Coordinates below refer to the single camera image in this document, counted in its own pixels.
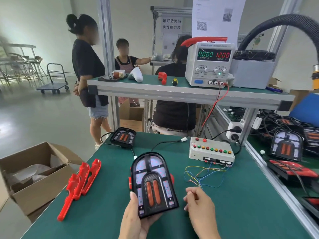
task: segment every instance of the red wire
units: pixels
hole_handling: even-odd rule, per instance
[[[220,100],[222,100],[222,99],[227,95],[227,93],[228,93],[228,91],[229,91],[229,86],[228,86],[228,84],[226,84],[226,83],[225,83],[225,85],[227,86],[227,91],[226,91],[225,95],[224,95],[223,97],[221,97],[221,99],[215,101],[215,103],[213,104],[213,108],[212,108],[211,111],[209,112],[208,116],[206,117],[206,119],[205,119],[205,121],[204,121],[204,123],[203,123],[203,125],[202,125],[202,128],[204,127],[206,121],[208,120],[209,116],[210,116],[211,113],[213,112],[213,109],[215,108],[217,102],[220,101]]]

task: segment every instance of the digital display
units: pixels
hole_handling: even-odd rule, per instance
[[[197,60],[228,62],[231,50],[225,49],[198,49]]]

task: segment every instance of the person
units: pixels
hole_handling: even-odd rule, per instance
[[[200,187],[186,188],[187,203],[184,210],[188,212],[190,222],[199,239],[221,239],[216,222],[215,205]],[[138,217],[138,198],[130,192],[130,202],[125,209],[118,239],[146,239],[150,226],[161,217],[156,214],[144,219]]]
[[[185,77],[188,48],[181,47],[181,44],[192,36],[181,36],[176,43],[171,55],[174,63],[159,67],[155,75],[165,72],[168,76]],[[196,125],[196,104],[157,101],[153,114],[152,130],[154,133],[161,133],[175,136],[192,136]]]
[[[101,127],[106,132],[111,132],[107,121],[108,97],[89,94],[86,82],[105,75],[104,65],[92,48],[99,38],[98,26],[94,19],[86,14],[81,14],[78,19],[74,14],[69,14],[66,22],[69,31],[77,36],[72,49],[73,68],[78,78],[74,93],[89,110],[90,133],[95,140],[95,149],[98,149],[102,145]]]
[[[129,42],[120,38],[116,42],[116,47],[120,53],[119,56],[115,58],[115,69],[123,69],[126,74],[129,74],[135,65],[144,65],[148,64],[152,57],[138,59],[134,56],[129,56]],[[118,97],[118,101],[120,104],[126,101],[126,97]],[[139,106],[138,98],[129,98],[130,106]]]

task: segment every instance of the white shoe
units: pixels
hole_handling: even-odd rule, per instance
[[[98,150],[98,149],[99,149],[99,147],[101,147],[101,145],[102,145],[102,143],[101,143],[101,144],[97,144],[97,143],[95,143],[95,150]]]

